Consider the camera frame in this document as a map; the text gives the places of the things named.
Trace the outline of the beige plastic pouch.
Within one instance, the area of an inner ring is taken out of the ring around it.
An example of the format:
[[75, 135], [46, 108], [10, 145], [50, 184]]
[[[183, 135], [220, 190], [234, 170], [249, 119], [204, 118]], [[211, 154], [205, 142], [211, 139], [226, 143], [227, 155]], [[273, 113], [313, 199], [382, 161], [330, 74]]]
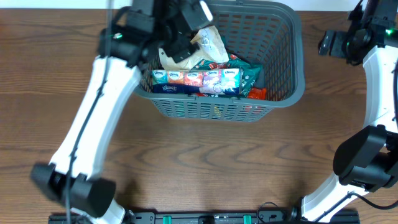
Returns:
[[176, 63], [172, 57], [166, 56], [165, 51], [160, 48], [159, 59], [162, 67], [165, 70], [191, 70], [202, 60], [217, 63], [224, 63], [229, 60], [224, 43], [215, 26], [200, 29], [190, 42], [198, 44], [199, 50], [179, 63]]

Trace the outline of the Kleenex tissue multipack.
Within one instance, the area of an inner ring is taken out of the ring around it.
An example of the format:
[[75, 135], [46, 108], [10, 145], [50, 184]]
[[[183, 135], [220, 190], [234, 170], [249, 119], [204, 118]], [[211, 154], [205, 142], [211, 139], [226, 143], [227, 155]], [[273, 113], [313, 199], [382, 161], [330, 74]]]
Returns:
[[239, 95], [241, 75], [239, 68], [214, 70], [153, 70], [152, 86], [154, 93], [206, 95]]

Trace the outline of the green Nescafe coffee bag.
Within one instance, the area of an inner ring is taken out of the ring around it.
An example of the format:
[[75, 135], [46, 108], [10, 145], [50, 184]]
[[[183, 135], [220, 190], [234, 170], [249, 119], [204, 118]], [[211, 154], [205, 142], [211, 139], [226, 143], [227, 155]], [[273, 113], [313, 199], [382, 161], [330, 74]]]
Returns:
[[228, 54], [228, 57], [229, 60], [223, 63], [202, 59], [192, 68], [192, 70], [225, 70], [238, 68], [241, 77], [240, 95], [247, 98], [249, 92], [254, 88], [255, 82], [259, 78], [262, 65], [247, 63], [231, 53]]

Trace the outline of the orange pasta packet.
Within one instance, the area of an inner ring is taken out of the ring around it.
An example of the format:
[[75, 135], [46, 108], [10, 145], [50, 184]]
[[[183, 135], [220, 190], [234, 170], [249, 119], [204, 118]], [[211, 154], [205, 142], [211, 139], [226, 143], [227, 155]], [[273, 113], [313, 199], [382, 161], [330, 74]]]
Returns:
[[267, 95], [266, 88], [252, 88], [251, 91], [248, 93], [247, 98], [255, 99], [255, 100], [265, 100]]

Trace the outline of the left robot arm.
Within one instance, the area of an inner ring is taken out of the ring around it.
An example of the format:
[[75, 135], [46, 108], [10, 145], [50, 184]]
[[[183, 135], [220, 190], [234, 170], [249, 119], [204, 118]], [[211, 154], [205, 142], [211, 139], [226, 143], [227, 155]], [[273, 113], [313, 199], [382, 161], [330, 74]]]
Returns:
[[205, 1], [134, 1], [106, 11], [87, 91], [61, 146], [30, 177], [50, 200], [65, 207], [65, 223], [123, 223], [116, 184], [102, 178], [106, 152], [121, 113], [148, 64], [163, 48], [180, 62], [198, 45], [189, 35], [213, 19]]

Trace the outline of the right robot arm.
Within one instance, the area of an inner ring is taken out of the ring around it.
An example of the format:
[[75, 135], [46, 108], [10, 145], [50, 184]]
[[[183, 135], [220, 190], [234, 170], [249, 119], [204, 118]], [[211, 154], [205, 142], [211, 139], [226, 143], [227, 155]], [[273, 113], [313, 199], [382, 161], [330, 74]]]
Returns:
[[360, 199], [378, 210], [366, 194], [397, 183], [397, 0], [358, 3], [350, 12], [348, 31], [328, 30], [320, 55], [362, 65], [366, 75], [366, 112], [362, 130], [339, 145], [333, 173], [313, 193], [302, 197], [287, 221], [345, 223], [340, 211]]

